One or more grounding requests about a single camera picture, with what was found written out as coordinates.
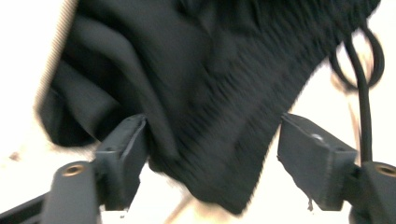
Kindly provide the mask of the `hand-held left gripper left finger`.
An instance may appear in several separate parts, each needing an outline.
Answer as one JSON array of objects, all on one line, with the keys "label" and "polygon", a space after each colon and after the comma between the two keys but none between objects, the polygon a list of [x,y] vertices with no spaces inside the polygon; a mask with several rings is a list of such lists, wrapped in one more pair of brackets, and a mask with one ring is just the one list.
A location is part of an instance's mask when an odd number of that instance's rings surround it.
[{"label": "hand-held left gripper left finger", "polygon": [[100,144],[94,163],[99,174],[100,202],[108,211],[130,207],[149,156],[147,119],[134,115],[123,120]]}]

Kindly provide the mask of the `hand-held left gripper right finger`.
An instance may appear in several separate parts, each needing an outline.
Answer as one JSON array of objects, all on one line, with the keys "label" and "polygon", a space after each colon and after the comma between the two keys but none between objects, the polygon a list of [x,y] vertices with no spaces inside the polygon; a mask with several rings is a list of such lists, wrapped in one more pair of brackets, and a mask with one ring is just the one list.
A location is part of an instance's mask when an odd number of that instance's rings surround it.
[{"label": "hand-held left gripper right finger", "polygon": [[341,210],[344,180],[356,157],[356,149],[313,121],[293,114],[282,116],[277,158],[320,209]]}]

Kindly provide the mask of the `black garment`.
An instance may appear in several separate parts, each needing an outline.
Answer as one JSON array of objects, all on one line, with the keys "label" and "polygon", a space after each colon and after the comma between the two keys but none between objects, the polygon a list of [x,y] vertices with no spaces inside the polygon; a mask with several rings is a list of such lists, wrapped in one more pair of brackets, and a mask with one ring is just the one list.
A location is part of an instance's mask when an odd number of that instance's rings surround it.
[{"label": "black garment", "polygon": [[40,118],[82,147],[143,115],[150,162],[242,213],[317,66],[380,0],[79,0]]}]

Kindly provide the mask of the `white mesh laundry bag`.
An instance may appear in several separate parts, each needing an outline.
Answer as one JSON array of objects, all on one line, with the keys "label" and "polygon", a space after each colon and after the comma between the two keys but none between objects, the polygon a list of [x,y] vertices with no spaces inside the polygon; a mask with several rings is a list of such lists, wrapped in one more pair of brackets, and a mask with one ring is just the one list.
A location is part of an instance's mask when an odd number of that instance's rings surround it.
[{"label": "white mesh laundry bag", "polygon": [[[56,169],[88,159],[88,149],[53,146],[35,109],[55,60],[70,0],[0,0],[0,213],[46,192]],[[381,0],[369,26],[381,42],[384,75],[371,90],[373,153],[396,166],[396,0]],[[324,212],[293,184],[270,149],[262,181],[246,213],[227,214],[193,199],[175,182],[144,173],[143,191],[127,213],[105,224],[348,224],[350,206]]]}]

